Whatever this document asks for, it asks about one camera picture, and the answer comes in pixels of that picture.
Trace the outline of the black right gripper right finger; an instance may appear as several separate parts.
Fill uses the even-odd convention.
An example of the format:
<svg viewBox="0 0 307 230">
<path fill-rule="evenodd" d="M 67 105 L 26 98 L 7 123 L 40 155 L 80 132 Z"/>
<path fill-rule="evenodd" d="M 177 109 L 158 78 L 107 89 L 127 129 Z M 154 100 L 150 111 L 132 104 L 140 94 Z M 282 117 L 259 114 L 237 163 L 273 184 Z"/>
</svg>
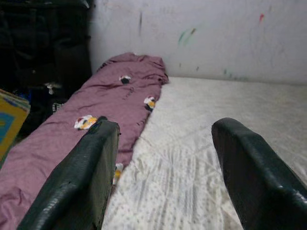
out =
<svg viewBox="0 0 307 230">
<path fill-rule="evenodd" d="M 244 230 L 307 230 L 307 186 L 261 135 L 226 117 L 212 138 Z"/>
</svg>

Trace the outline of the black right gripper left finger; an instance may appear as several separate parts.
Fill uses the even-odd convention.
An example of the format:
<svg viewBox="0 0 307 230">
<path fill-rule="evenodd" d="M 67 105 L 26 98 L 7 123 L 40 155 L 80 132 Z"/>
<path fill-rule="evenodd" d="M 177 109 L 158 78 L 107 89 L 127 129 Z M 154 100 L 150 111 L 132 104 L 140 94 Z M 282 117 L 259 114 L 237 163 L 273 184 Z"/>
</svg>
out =
<svg viewBox="0 0 307 230">
<path fill-rule="evenodd" d="M 17 230 L 101 230 L 119 142 L 119 125 L 100 117 L 55 167 Z"/>
</svg>

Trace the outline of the colourful yellow-framed puzzle board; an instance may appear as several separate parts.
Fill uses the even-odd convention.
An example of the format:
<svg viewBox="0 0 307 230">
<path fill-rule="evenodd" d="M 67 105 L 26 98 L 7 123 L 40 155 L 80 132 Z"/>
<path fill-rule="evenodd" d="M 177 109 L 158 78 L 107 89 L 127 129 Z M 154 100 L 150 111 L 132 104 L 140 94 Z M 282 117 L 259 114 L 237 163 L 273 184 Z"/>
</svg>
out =
<svg viewBox="0 0 307 230">
<path fill-rule="evenodd" d="M 30 108 L 28 100 L 0 89 L 0 169 Z"/>
</svg>

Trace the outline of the white quilted mattress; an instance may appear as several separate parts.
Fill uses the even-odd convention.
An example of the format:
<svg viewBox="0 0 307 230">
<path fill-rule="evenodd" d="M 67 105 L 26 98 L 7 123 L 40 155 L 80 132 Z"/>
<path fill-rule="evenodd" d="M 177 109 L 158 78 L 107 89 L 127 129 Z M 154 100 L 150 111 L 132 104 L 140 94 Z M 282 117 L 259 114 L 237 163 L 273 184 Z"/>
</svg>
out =
<svg viewBox="0 0 307 230">
<path fill-rule="evenodd" d="M 171 77 L 101 230 L 242 230 L 211 135 L 224 117 L 260 134 L 307 185 L 307 85 Z"/>
</svg>

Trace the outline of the black bag with white pattern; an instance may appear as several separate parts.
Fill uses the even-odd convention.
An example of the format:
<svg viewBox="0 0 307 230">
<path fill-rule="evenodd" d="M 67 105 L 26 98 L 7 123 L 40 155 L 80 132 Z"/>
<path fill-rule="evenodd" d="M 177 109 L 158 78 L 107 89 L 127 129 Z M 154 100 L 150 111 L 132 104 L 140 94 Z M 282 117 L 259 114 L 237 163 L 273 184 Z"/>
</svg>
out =
<svg viewBox="0 0 307 230">
<path fill-rule="evenodd" d="M 68 100 L 64 87 L 56 82 L 28 87 L 30 93 L 30 115 L 40 122 L 58 111 Z"/>
</svg>

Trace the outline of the purple blanket with flower print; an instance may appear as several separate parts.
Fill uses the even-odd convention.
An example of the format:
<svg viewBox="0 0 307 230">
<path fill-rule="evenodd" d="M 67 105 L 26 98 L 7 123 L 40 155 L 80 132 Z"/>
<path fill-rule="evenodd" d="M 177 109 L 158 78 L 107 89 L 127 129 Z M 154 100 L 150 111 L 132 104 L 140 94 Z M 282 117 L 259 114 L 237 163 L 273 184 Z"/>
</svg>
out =
<svg viewBox="0 0 307 230">
<path fill-rule="evenodd" d="M 8 152 L 0 169 L 0 230 L 16 230 L 52 170 L 86 135 L 90 118 L 119 125 L 116 163 L 127 166 L 133 146 L 168 82 L 160 57 L 110 58 L 70 99 Z"/>
</svg>

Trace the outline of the black storage furniture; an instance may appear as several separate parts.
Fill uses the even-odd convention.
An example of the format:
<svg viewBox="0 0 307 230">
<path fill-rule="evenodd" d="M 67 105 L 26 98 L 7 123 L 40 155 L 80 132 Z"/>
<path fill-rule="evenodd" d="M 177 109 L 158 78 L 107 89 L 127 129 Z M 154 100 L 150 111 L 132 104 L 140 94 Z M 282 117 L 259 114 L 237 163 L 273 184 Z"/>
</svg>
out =
<svg viewBox="0 0 307 230">
<path fill-rule="evenodd" d="M 92 75 L 87 16 L 93 0 L 0 0 L 0 88 L 56 82 L 67 98 Z M 42 122 L 29 114 L 26 122 Z"/>
</svg>

